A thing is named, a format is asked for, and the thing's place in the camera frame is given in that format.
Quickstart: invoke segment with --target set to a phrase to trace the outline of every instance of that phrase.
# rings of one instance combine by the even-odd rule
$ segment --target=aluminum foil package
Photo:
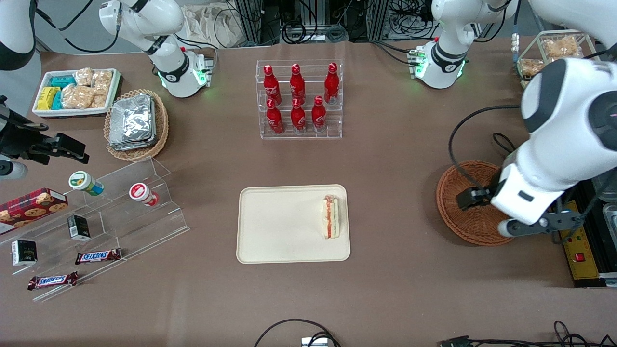
[[[120,99],[112,106],[109,146],[117,151],[149,147],[157,141],[154,100],[146,94]]]

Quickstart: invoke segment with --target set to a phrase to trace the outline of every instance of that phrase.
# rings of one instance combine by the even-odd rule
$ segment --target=white tray
[[[118,84],[120,83],[120,72],[116,69],[95,69],[95,70],[106,70],[112,72],[112,83],[109,86],[109,91],[107,92],[107,100],[105,101],[105,106],[97,107],[95,109],[83,109],[83,110],[37,110],[36,104],[41,97],[41,92],[43,91],[43,87],[49,86],[49,81],[52,77],[58,76],[68,76],[72,75],[77,70],[65,70],[65,71],[50,71],[46,72],[43,76],[43,81],[39,86],[38,93],[36,94],[36,99],[34,105],[32,105],[32,113],[36,114],[41,118],[64,118],[64,117],[79,117],[79,116],[87,116],[93,114],[105,114],[108,109],[112,107],[112,103],[114,101],[114,97],[116,91],[118,90]]]
[[[339,198],[341,236],[323,237],[321,204]],[[236,257],[243,264],[344,261],[351,253],[347,191],[341,185],[246,188],[240,193]]]

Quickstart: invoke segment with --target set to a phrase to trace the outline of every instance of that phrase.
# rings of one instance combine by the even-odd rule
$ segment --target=small black box
[[[71,238],[77,241],[90,240],[90,230],[88,230],[88,221],[84,217],[72,215],[67,219],[68,230]]]
[[[29,240],[15,240],[10,244],[13,266],[36,264],[36,243]]]

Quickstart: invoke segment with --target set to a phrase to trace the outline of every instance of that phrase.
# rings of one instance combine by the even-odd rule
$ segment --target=clear acrylic bottle rack
[[[95,276],[124,264],[190,228],[184,221],[180,207],[169,195],[163,180],[170,172],[161,163],[148,157],[116,170],[98,180],[105,186],[99,196],[91,196],[80,190],[66,193],[68,208],[13,230],[0,241],[0,254],[10,254],[14,240],[36,242],[38,261],[31,266],[12,266],[11,261],[3,266],[12,266],[12,273],[23,282],[26,290],[33,276],[48,277],[67,275],[77,271],[77,286]],[[128,190],[134,183],[143,182],[159,195],[159,202],[149,207],[132,200]],[[67,218],[79,215],[88,221],[91,239],[72,240],[69,236]],[[117,261],[92,262],[75,265],[77,253],[122,249],[122,258]],[[45,301],[71,289],[71,286],[54,286],[33,291],[34,301]]]
[[[330,63],[338,65],[338,74],[340,79],[339,84],[339,99],[336,104],[326,104],[326,131],[316,133],[313,130],[313,122],[311,120],[311,109],[315,96],[321,95],[325,91],[324,82],[328,75],[328,65]],[[302,106],[306,113],[307,131],[304,134],[297,135],[293,132],[291,124],[291,89],[289,79],[291,78],[292,64],[300,65],[300,72],[304,77],[306,87],[306,98]],[[283,123],[285,123],[285,131],[282,134],[276,134],[268,125],[266,117],[266,91],[263,87],[263,79],[265,78],[263,67],[266,65],[272,66],[274,76],[278,80],[282,102],[278,106]],[[305,60],[289,60],[289,61],[257,61],[257,71],[255,73],[257,83],[257,111],[259,112],[259,132],[265,140],[289,140],[289,139],[304,139],[304,138],[341,138],[343,136],[343,60],[342,59],[305,59]]]

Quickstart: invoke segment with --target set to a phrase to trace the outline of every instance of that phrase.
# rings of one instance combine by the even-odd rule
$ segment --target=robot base
[[[189,58],[189,69],[180,77],[179,81],[173,83],[165,81],[159,74],[165,89],[176,98],[188,98],[197,93],[201,88],[209,85],[210,81],[209,74],[205,72],[204,56],[201,54],[197,55],[191,51],[186,51],[185,54]]]
[[[453,68],[451,72],[444,72],[431,56],[431,51],[435,44],[435,41],[431,41],[424,46],[416,47],[415,50],[407,54],[407,61],[410,64],[414,64],[409,67],[412,78],[417,78],[432,88],[444,89],[453,85],[454,81],[463,74],[465,61],[458,67],[456,65],[449,65]]]

